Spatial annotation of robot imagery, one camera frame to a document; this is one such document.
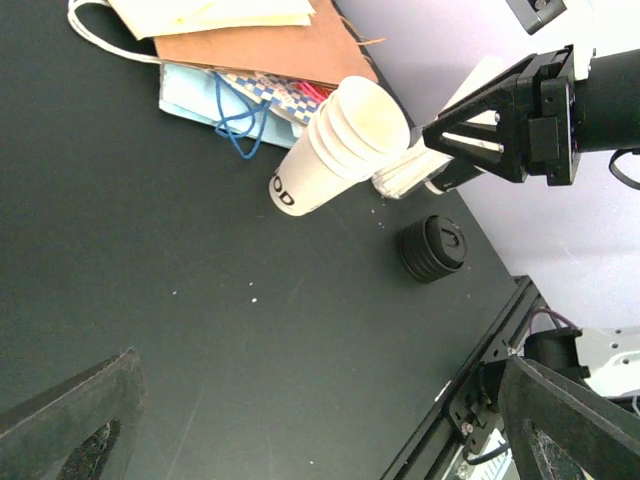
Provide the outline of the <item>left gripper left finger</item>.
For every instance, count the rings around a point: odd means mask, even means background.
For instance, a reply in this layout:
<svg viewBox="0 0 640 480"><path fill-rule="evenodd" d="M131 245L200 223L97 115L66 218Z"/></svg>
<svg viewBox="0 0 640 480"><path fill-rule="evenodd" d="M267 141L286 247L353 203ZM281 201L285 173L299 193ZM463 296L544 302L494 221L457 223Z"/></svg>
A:
<svg viewBox="0 0 640 480"><path fill-rule="evenodd" d="M145 409L129 349L1 414L3 479L122 479Z"/></svg>

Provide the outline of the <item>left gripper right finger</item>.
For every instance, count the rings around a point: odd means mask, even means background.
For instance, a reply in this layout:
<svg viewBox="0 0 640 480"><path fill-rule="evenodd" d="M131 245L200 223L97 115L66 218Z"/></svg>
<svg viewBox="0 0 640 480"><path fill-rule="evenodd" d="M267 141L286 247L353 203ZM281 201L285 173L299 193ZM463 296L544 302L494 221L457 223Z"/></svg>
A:
<svg viewBox="0 0 640 480"><path fill-rule="evenodd" d="M506 361L498 406L522 479L637 479L639 417L533 361Z"/></svg>

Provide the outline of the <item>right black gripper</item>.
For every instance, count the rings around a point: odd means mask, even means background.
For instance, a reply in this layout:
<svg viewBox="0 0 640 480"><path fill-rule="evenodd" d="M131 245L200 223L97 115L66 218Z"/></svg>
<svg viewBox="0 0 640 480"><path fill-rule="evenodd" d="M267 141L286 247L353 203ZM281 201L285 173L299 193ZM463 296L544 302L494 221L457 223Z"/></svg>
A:
<svg viewBox="0 0 640 480"><path fill-rule="evenodd" d="M427 148L512 183L524 182L528 173L545 177L549 186L569 186L580 160L575 101L571 45L510 67L485 57L423 127L422 138ZM526 164L518 147L523 124Z"/></svg>

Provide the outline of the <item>right black lid stack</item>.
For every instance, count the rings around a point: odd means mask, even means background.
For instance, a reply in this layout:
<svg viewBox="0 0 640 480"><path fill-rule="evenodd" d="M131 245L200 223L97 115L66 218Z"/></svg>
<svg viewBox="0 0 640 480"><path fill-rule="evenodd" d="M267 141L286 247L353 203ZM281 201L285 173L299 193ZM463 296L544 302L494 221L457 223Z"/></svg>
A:
<svg viewBox="0 0 640 480"><path fill-rule="evenodd" d="M467 242L451 219L430 215L397 235L400 261L416 281L429 284L459 271L467 257Z"/></svg>

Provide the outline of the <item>white paper cup stack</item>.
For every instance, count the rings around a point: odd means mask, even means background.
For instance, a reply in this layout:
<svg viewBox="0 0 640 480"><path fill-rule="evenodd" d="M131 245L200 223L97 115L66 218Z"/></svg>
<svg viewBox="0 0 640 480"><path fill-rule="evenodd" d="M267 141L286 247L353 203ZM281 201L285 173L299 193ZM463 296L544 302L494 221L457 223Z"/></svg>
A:
<svg viewBox="0 0 640 480"><path fill-rule="evenodd" d="M410 127L393 97L360 76L341 81L269 181L275 206L306 215L398 160Z"/></svg>

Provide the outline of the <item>brown kraft paper bag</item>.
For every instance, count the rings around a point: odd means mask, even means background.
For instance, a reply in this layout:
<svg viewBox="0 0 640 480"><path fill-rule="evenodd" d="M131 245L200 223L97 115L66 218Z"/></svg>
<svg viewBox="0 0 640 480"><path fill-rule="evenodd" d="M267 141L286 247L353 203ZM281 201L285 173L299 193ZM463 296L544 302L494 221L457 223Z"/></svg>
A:
<svg viewBox="0 0 640 480"><path fill-rule="evenodd" d="M323 85L349 76L378 77L331 1L313 1L309 26L242 27L159 36L164 61L269 73Z"/></svg>

